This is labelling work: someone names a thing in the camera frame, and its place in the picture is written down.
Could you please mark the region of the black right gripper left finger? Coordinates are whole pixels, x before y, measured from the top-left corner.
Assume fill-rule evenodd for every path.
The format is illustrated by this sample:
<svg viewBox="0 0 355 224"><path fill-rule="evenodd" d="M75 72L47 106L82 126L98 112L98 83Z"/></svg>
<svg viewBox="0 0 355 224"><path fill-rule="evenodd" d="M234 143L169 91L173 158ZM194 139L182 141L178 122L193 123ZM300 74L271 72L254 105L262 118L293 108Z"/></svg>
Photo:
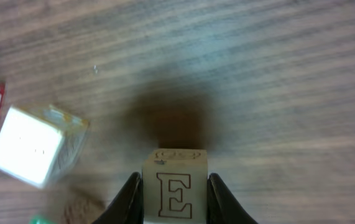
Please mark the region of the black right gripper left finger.
<svg viewBox="0 0 355 224"><path fill-rule="evenodd" d="M143 224L142 178L133 172L106 210L93 224Z"/></svg>

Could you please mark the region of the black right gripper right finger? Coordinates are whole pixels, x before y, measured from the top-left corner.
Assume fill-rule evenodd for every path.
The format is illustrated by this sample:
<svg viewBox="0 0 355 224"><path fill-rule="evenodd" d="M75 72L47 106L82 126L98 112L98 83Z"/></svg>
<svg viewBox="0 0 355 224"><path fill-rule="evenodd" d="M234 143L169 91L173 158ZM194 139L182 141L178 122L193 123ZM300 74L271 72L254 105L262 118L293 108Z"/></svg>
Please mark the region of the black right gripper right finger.
<svg viewBox="0 0 355 224"><path fill-rule="evenodd" d="M217 173L207 181L207 224L257 224Z"/></svg>

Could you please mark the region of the plain E pretzel block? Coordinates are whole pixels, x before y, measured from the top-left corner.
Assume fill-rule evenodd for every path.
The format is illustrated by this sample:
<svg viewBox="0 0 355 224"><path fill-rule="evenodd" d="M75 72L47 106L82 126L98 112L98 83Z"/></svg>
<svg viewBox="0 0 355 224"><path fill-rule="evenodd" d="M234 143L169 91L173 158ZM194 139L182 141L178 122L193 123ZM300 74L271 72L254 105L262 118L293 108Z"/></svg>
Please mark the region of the plain E pretzel block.
<svg viewBox="0 0 355 224"><path fill-rule="evenodd" d="M206 223L207 152L157 149L142 166L144 223Z"/></svg>

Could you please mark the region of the red Y wooden block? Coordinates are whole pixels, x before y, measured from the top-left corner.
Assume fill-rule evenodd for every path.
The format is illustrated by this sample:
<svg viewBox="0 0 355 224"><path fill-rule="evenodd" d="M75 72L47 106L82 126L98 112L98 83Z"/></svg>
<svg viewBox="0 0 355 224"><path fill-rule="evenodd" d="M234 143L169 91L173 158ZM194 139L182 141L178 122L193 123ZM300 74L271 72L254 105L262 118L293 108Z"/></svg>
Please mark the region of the red Y wooden block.
<svg viewBox="0 0 355 224"><path fill-rule="evenodd" d="M44 188L75 165L89 124L54 105L12 105L0 130L0 171Z"/></svg>

